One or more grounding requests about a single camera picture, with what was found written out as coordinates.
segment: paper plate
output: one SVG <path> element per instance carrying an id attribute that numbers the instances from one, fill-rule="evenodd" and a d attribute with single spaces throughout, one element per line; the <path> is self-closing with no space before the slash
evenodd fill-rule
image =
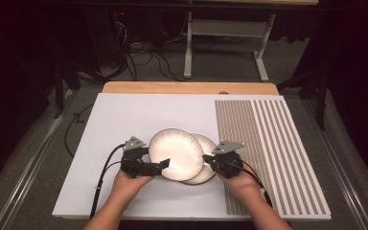
<path id="1" fill-rule="evenodd" d="M 170 128 L 155 134 L 149 143 L 149 158 L 153 163 L 170 158 L 170 165 L 162 175 L 175 181 L 196 177 L 202 170 L 204 160 L 200 143 L 190 133 Z"/>
<path id="2" fill-rule="evenodd" d="M 213 141 L 211 141 L 209 138 L 199 135 L 199 134 L 192 134 L 199 144 L 202 147 L 202 150 L 204 154 L 207 155 L 214 155 L 212 151 L 217 146 Z M 214 177 L 215 172 L 212 170 L 211 166 L 209 164 L 204 163 L 201 172 L 194 178 L 186 181 L 181 181 L 184 184 L 188 185 L 198 185 L 207 182 L 212 177 Z"/>

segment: black cable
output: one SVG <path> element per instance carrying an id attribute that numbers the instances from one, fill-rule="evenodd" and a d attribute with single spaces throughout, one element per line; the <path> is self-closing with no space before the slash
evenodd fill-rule
<path id="1" fill-rule="evenodd" d="M 198 37 L 198 36 L 196 36 L 195 38 L 196 38 L 196 39 L 198 39 L 198 40 L 201 40 L 201 42 L 204 42 L 204 41 L 202 41 L 202 39 L 200 39 L 200 37 Z M 216 45 L 216 43 L 217 43 L 217 41 L 216 41 L 215 39 L 212 39 L 212 44 L 211 44 L 211 45 L 209 45 L 209 46 L 207 46 L 206 48 L 197 48 L 194 44 L 193 44 L 192 48 L 194 48 L 195 50 L 199 50 L 199 51 L 205 51 L 205 50 L 209 50 L 209 49 L 211 49 L 212 47 L 214 47 L 214 46 Z"/>
<path id="2" fill-rule="evenodd" d="M 111 168 L 112 166 L 116 165 L 116 164 L 119 164 L 121 163 L 120 161 L 117 161 L 117 162 L 113 162 L 112 164 L 110 164 L 108 167 L 106 167 L 106 170 L 107 171 L 109 168 Z"/>
<path id="3" fill-rule="evenodd" d="M 253 170 L 253 168 L 249 165 L 249 164 L 247 164 L 247 162 L 245 162 L 244 160 L 242 160 L 242 162 L 243 162 L 243 164 L 245 164 L 247 167 L 249 167 L 249 169 L 256 175 L 256 177 L 259 179 L 259 181 L 263 184 L 263 182 L 262 182 L 262 180 L 261 180 L 261 178 L 258 176 L 258 174 L 256 173 L 256 171 L 255 170 Z"/>
<path id="4" fill-rule="evenodd" d="M 182 37 L 180 37 L 176 40 L 171 40 L 171 41 L 164 42 L 164 45 L 172 47 L 172 48 L 185 47 L 187 45 L 187 41 L 186 40 L 183 41 L 184 38 L 187 38 L 187 36 L 182 36 Z"/>
<path id="5" fill-rule="evenodd" d="M 251 39 L 251 37 L 243 37 L 239 41 L 229 41 L 229 40 L 219 39 L 220 37 L 224 37 L 224 36 L 215 37 L 215 41 L 218 43 L 222 43 L 222 44 L 241 44 Z"/>
<path id="6" fill-rule="evenodd" d="M 133 81 L 137 81 L 137 71 L 136 71 L 135 63 L 133 62 L 133 58 L 132 58 L 132 56 L 130 55 L 130 53 L 127 53 L 127 56 L 129 57 L 130 62 L 131 62 L 131 63 L 132 63 L 132 65 L 133 65 L 134 75 L 133 75 L 132 71 L 130 70 L 130 67 L 129 67 L 129 66 L 127 66 L 127 68 L 128 68 L 128 70 L 129 70 L 130 74 L 132 75 L 132 80 L 133 80 Z"/>
<path id="7" fill-rule="evenodd" d="M 228 163 L 228 162 L 224 162 L 224 161 L 223 161 L 223 163 L 226 164 L 226 165 L 235 167 L 237 169 L 240 169 L 240 170 L 244 171 L 245 173 L 249 174 L 250 176 L 252 176 L 256 180 L 256 182 L 259 184 L 259 187 L 263 190 L 263 195 L 264 195 L 265 201 L 267 202 L 267 204 L 271 208 L 273 208 L 273 204 L 271 202 L 270 195 L 268 194 L 267 189 L 265 188 L 265 185 L 262 183 L 262 181 L 260 180 L 260 178 L 257 175 L 255 175 L 252 172 L 250 172 L 250 171 L 248 171 L 248 170 L 246 170 L 246 169 L 244 169 L 242 167 L 239 167 L 237 165 L 234 165 L 234 164 L 231 164 L 231 163 Z"/>
<path id="8" fill-rule="evenodd" d="M 145 43 L 143 43 L 143 42 L 136 42 L 136 43 L 132 43 L 132 44 L 130 44 L 130 49 L 134 49 L 134 48 L 132 48 L 131 46 L 137 45 L 137 44 L 139 44 L 139 43 L 142 45 L 142 47 L 140 47 L 140 48 L 136 48 L 136 50 L 129 51 L 129 52 L 130 52 L 130 53 L 136 53 L 136 52 L 138 52 L 138 51 L 144 50 L 144 48 L 145 48 Z"/>
<path id="9" fill-rule="evenodd" d="M 116 76 L 118 76 L 118 75 L 120 75 L 120 74 L 122 74 L 125 70 L 127 69 L 127 63 L 126 62 L 124 62 L 124 61 L 122 61 L 122 64 L 121 64 L 121 66 L 119 67 L 119 69 L 118 70 L 116 70 L 115 72 L 113 72 L 112 74 L 110 74 L 110 75 L 108 75 L 108 76 L 106 76 L 105 78 L 106 79 L 112 79 L 112 78 L 114 78 L 114 77 L 116 77 Z"/>
<path id="10" fill-rule="evenodd" d="M 87 110 L 88 108 L 92 107 L 92 105 L 94 105 L 93 103 L 90 104 L 89 106 L 85 107 L 82 111 L 80 111 L 79 113 L 73 113 L 73 120 L 71 120 L 70 124 L 68 125 L 68 127 L 65 129 L 64 132 L 64 146 L 67 149 L 68 154 L 71 156 L 71 158 L 74 158 L 74 154 L 71 152 L 70 148 L 68 147 L 67 144 L 67 135 L 68 135 L 68 131 L 70 130 L 71 125 L 76 121 L 76 123 L 83 123 L 84 121 L 80 120 L 81 114 Z"/>
<path id="11" fill-rule="evenodd" d="M 158 61 L 158 63 L 159 63 L 159 70 L 160 70 L 160 73 L 161 73 L 164 77 L 166 77 L 167 79 L 170 79 L 170 80 L 175 80 L 175 81 L 184 81 L 184 80 L 177 80 L 175 77 L 170 77 L 170 76 L 166 75 L 166 74 L 163 72 L 163 70 L 161 69 L 161 61 L 160 61 L 160 58 L 159 58 L 159 57 L 157 57 L 157 56 L 153 56 L 153 57 Z"/>
<path id="12" fill-rule="evenodd" d="M 104 182 L 104 176 L 105 176 L 106 170 L 110 167 L 110 166 L 108 167 L 109 161 L 112 158 L 115 151 L 120 148 L 123 148 L 124 146 L 125 144 L 121 144 L 117 146 L 115 149 L 113 149 L 113 151 L 109 154 L 108 158 L 106 159 L 105 165 L 103 166 L 103 171 L 101 172 L 100 180 L 98 181 L 98 185 L 95 188 L 96 191 L 95 191 L 94 201 L 92 202 L 91 214 L 89 215 L 90 219 L 92 219 L 95 216 L 95 211 L 97 210 L 98 198 L 100 197 L 101 187 Z"/>
<path id="13" fill-rule="evenodd" d="M 167 64 L 167 69 L 169 70 L 169 73 L 172 75 L 172 78 L 174 79 L 174 80 L 176 80 L 176 81 L 185 81 L 185 80 L 181 80 L 181 79 L 178 79 L 176 76 L 175 76 L 175 74 L 172 72 L 172 69 L 170 68 L 170 64 L 169 64 L 169 62 L 166 60 L 166 58 L 163 56 L 163 54 L 161 54 L 160 52 L 158 52 L 158 51 L 152 51 L 152 52 L 154 52 L 154 53 L 156 53 L 156 54 L 158 54 L 165 62 L 166 62 L 166 64 Z"/>
<path id="14" fill-rule="evenodd" d="M 137 65 L 137 66 L 143 66 L 143 65 L 149 64 L 153 60 L 153 57 L 154 57 L 154 55 L 151 52 L 146 52 L 146 53 L 143 53 L 143 54 L 135 55 L 135 56 L 132 57 L 132 59 L 135 59 L 135 58 L 137 58 L 137 57 L 139 57 L 141 55 L 148 55 L 148 56 L 150 56 L 150 58 L 145 63 L 140 63 L 140 64 L 135 63 L 135 65 Z"/>

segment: striped panel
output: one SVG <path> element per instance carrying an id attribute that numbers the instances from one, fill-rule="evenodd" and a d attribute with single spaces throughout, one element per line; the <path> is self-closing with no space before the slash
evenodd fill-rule
<path id="1" fill-rule="evenodd" d="M 253 165 L 280 215 L 327 215 L 328 204 L 282 100 L 216 101 L 220 140 L 245 143 L 237 150 Z M 225 188 L 228 215 L 247 215 Z"/>

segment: table leg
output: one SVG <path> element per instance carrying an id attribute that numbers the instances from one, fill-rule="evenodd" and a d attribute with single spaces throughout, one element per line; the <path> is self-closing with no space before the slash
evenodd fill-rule
<path id="1" fill-rule="evenodd" d="M 265 46 L 268 42 L 268 37 L 270 36 L 271 28 L 273 27 L 274 18 L 276 17 L 276 14 L 271 14 L 267 21 L 267 26 L 264 30 L 264 35 L 262 37 L 262 45 L 259 51 L 254 52 L 254 58 L 256 61 L 256 65 L 258 67 L 259 76 L 261 78 L 261 81 L 268 81 L 267 72 L 265 71 L 265 65 L 262 60 L 263 53 L 265 51 Z"/>
<path id="2" fill-rule="evenodd" d="M 184 79 L 191 78 L 191 70 L 193 68 L 192 38 L 193 38 L 193 13 L 188 12 L 187 50 L 185 53 Z"/>

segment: metal stand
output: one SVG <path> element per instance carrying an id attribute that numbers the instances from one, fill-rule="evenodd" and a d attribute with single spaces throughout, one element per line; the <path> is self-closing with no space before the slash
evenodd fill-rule
<path id="1" fill-rule="evenodd" d="M 259 70 L 261 81 L 269 81 L 262 57 L 265 46 L 273 27 L 275 14 L 271 14 L 267 22 L 243 22 L 243 21 L 222 21 L 222 20 L 200 20 L 193 19 L 193 13 L 188 12 L 187 23 L 187 49 L 184 63 L 184 78 L 190 79 L 193 66 L 192 41 L 193 35 L 228 35 L 261 38 L 259 51 L 254 51 L 254 59 Z"/>

